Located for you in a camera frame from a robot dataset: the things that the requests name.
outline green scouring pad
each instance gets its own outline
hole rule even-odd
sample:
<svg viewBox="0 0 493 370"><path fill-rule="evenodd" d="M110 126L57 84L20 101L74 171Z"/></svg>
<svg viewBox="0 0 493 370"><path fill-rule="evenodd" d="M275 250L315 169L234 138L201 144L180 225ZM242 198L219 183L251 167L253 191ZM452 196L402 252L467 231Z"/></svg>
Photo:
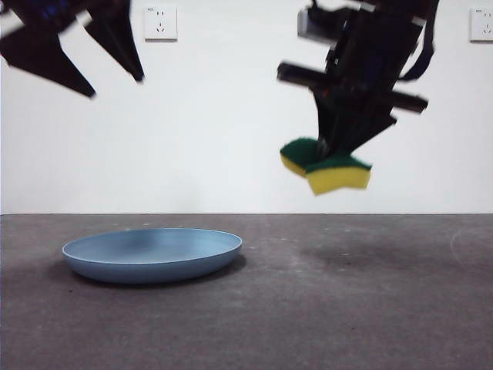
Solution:
<svg viewBox="0 0 493 370"><path fill-rule="evenodd" d="M342 187L366 189L370 181L371 166L349 154L336 154L319 161L315 139L294 140L281 149L280 155L284 166L307 178L316 195Z"/></svg>

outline blue plate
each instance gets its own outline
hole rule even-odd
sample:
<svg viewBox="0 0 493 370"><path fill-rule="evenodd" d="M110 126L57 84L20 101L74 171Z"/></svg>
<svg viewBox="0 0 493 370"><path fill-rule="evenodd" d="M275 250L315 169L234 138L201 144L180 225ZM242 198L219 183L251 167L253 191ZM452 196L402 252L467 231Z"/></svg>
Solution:
<svg viewBox="0 0 493 370"><path fill-rule="evenodd" d="M70 268L98 281L151 284L212 273L238 255L241 238L222 231L147 229L74 240L62 249Z"/></svg>

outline yellow sponge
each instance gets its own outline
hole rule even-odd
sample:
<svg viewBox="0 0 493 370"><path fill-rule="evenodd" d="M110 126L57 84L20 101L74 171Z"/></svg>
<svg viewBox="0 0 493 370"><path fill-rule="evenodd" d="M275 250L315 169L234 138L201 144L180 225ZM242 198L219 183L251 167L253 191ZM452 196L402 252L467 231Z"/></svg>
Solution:
<svg viewBox="0 0 493 370"><path fill-rule="evenodd" d="M342 187L366 189L370 177L370 171L360 167L327 168L307 173L308 183L315 195L328 193Z"/></svg>
<svg viewBox="0 0 493 370"><path fill-rule="evenodd" d="M337 154L323 161L317 158L317 141L302 138L287 144L281 150L284 166L308 179L315 195L343 187L366 189L371 176L371 166L351 155Z"/></svg>

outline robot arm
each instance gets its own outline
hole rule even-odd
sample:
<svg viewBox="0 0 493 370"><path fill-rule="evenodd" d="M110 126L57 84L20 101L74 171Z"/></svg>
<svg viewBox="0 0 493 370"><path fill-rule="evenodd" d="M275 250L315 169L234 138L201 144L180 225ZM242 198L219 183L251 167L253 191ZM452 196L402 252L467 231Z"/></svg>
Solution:
<svg viewBox="0 0 493 370"><path fill-rule="evenodd" d="M94 89L62 51L59 33L88 10L86 31L136 81L144 72L129 20L130 0L4 0L23 26L0 40L0 53L10 66L57 82L85 96Z"/></svg>
<svg viewBox="0 0 493 370"><path fill-rule="evenodd" d="M327 43L331 49L325 71L286 62L279 66L279 80L310 89L319 117L319 136L312 146L316 153L302 155L297 150L293 156L295 146L300 144L291 143L284 154L290 153L292 158L283 158L289 168L296 167L295 172L307 173L308 167L314 165L320 170L324 168L324 161L349 157L358 147L395 124L397 120L391 116L394 107L421 113L428 106L425 99L394 91L394 86L399 80L419 78L428 67L434 52L437 7L438 0L369 0L358 10L328 11L314 1L311 7L300 12L299 36ZM402 75L424 25L423 52L414 67ZM336 165L332 162L331 166L333 170ZM365 188L369 177L361 179L363 182L359 181L360 186L356 187Z"/></svg>

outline white wall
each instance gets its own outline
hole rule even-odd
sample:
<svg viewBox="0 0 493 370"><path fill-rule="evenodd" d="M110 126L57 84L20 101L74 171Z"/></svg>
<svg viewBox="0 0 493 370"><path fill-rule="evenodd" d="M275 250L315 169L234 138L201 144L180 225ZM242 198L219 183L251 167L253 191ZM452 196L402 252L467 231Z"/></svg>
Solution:
<svg viewBox="0 0 493 370"><path fill-rule="evenodd" d="M357 151L367 191L322 197L278 153L317 135L309 92L276 81L283 59L324 66L326 48L296 37L308 1L176 0L177 43L145 43L149 3L134 1L142 86L73 26L62 44L93 101L2 64L2 212L492 212L493 45L468 42L469 7L489 2L442 1L432 66L401 87L429 109L398 111Z"/></svg>

